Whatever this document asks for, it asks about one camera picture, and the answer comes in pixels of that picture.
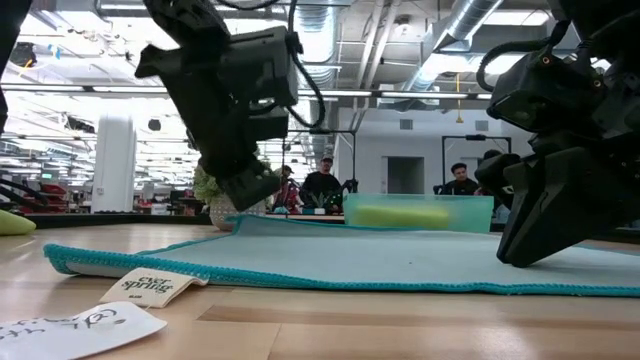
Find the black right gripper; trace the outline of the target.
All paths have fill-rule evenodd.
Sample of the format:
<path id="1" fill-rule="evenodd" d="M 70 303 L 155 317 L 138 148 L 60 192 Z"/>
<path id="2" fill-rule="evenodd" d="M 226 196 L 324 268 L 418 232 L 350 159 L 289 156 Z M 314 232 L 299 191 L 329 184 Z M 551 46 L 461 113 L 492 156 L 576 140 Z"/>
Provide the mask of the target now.
<path id="1" fill-rule="evenodd" d="M 568 27 L 577 24 L 557 22 L 550 35 L 532 43 L 531 53 L 553 54 Z M 563 60 L 587 63 L 603 76 L 608 92 L 591 115 L 596 131 L 533 133 L 534 152 L 593 146 L 640 133 L 640 45 L 627 38 L 639 32 L 637 19 L 613 19 L 583 32 L 574 57 Z M 524 268 L 640 220 L 640 161 L 574 147 L 508 166 L 503 174 L 514 190 L 497 250 L 503 263 Z"/>

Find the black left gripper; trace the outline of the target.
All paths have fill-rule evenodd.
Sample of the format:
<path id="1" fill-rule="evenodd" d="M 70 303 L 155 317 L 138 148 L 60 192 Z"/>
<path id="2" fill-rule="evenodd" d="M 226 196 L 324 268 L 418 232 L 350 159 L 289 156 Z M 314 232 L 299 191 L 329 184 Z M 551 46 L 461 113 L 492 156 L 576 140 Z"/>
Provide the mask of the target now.
<path id="1" fill-rule="evenodd" d="M 152 20 L 178 45 L 149 45 L 140 55 L 138 78 L 157 76 L 173 101 L 200 166 L 219 181 L 236 210 L 247 210 L 280 188 L 280 177 L 259 162 L 240 105 L 220 79 L 220 58 L 230 33 L 209 0 L 143 0 Z"/>

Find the yellow microfiber towel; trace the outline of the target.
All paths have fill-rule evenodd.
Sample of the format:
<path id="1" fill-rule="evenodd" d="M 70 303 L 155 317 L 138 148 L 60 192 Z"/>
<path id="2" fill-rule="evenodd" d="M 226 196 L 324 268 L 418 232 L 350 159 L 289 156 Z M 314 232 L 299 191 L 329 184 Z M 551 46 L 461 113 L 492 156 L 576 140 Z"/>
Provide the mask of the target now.
<path id="1" fill-rule="evenodd" d="M 371 227 L 446 229 L 449 212 L 439 207 L 420 206 L 358 206 L 345 215 L 350 225 Z"/>

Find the light blue microfiber towel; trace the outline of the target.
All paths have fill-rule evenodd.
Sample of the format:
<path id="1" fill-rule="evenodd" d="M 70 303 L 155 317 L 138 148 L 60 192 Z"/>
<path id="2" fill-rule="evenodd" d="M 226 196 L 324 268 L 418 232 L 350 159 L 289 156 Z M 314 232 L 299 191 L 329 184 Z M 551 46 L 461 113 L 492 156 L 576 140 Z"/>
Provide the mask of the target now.
<path id="1" fill-rule="evenodd" d="M 500 262 L 489 234 L 242 216 L 233 232 L 127 254 L 47 244 L 60 273 L 120 278 L 136 268 L 211 285 L 332 291 L 640 298 L 640 254 L 574 246 L 529 267 Z"/>

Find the teal translucent plastic basket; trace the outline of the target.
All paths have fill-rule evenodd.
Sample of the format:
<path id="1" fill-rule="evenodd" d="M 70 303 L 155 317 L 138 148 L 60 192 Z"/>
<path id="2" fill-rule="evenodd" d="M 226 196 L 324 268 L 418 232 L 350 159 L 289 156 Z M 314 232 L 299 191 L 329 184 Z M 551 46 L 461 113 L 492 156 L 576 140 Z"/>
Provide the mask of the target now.
<path id="1" fill-rule="evenodd" d="M 349 194 L 343 200 L 344 222 L 347 225 L 350 224 L 345 221 L 345 215 L 363 205 L 439 207 L 449 212 L 450 223 L 446 229 L 438 231 L 488 233 L 493 216 L 494 200 L 486 196 Z"/>

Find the lime green microfiber towel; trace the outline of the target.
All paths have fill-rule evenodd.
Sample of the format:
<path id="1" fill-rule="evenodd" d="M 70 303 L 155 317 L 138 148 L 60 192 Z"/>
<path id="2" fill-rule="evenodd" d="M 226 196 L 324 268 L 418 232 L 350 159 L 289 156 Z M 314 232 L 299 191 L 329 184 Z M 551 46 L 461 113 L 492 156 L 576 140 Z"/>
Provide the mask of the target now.
<path id="1" fill-rule="evenodd" d="M 36 224 L 22 216 L 0 210 L 0 236 L 26 235 L 36 230 Z"/>

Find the artificial green potted plant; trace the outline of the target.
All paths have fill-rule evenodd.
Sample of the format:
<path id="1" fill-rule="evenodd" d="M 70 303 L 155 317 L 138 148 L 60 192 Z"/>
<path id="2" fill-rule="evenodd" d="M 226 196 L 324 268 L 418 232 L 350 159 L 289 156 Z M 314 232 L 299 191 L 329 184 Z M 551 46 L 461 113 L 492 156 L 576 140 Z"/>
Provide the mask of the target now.
<path id="1" fill-rule="evenodd" d="M 264 200 L 244 211 L 238 211 L 231 199 L 218 187 L 215 179 L 208 175 L 200 165 L 194 170 L 193 191 L 195 197 L 208 207 L 212 224 L 221 231 L 232 231 L 235 217 L 238 214 L 264 215 L 266 213 Z"/>

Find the white square pillar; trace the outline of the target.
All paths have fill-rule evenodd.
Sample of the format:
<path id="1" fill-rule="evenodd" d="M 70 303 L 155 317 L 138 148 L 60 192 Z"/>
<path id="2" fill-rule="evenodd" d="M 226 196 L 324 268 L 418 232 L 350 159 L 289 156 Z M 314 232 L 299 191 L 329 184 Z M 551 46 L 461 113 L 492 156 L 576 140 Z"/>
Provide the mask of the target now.
<path id="1" fill-rule="evenodd" d="M 103 113 L 98 122 L 91 212 L 133 209 L 136 128 L 129 114 Z"/>

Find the white printed paper label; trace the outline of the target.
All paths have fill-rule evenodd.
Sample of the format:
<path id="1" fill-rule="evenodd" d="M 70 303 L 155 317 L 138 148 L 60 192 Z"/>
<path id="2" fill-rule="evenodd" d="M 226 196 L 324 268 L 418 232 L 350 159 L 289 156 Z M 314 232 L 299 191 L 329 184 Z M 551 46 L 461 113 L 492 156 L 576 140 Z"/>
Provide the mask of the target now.
<path id="1" fill-rule="evenodd" d="M 153 335 L 167 322 L 130 302 L 76 315 L 0 322 L 0 360 L 75 360 Z"/>

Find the ceiling strip light rail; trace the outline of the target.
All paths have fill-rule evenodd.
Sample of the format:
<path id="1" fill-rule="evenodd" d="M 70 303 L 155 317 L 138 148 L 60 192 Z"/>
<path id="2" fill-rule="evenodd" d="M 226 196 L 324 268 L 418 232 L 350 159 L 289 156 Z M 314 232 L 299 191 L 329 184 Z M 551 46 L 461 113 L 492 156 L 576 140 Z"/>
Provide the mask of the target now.
<path id="1" fill-rule="evenodd" d="M 158 86 L 89 86 L 55 84 L 0 84 L 5 92 L 52 93 L 60 95 L 83 95 L 96 97 L 141 97 L 168 98 L 169 94 Z"/>
<path id="2" fill-rule="evenodd" d="M 490 93 L 474 92 L 411 92 L 411 91 L 367 91 L 367 90 L 321 90 L 324 97 L 380 98 L 410 100 L 479 100 L 491 99 Z"/>

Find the silver air duct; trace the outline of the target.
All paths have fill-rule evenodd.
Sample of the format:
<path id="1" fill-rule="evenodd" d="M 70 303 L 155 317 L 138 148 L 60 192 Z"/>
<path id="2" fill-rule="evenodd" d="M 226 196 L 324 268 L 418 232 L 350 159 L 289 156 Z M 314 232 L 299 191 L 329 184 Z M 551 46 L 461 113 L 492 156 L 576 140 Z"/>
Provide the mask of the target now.
<path id="1" fill-rule="evenodd" d="M 424 92 L 445 72 L 453 72 L 470 50 L 473 36 L 504 0 L 455 0 L 448 16 L 430 24 L 421 44 L 422 64 L 403 86 Z"/>
<path id="2" fill-rule="evenodd" d="M 338 74 L 338 9 L 298 5 L 294 25 L 303 46 L 300 59 L 306 71 L 319 88 L 334 88 Z"/>

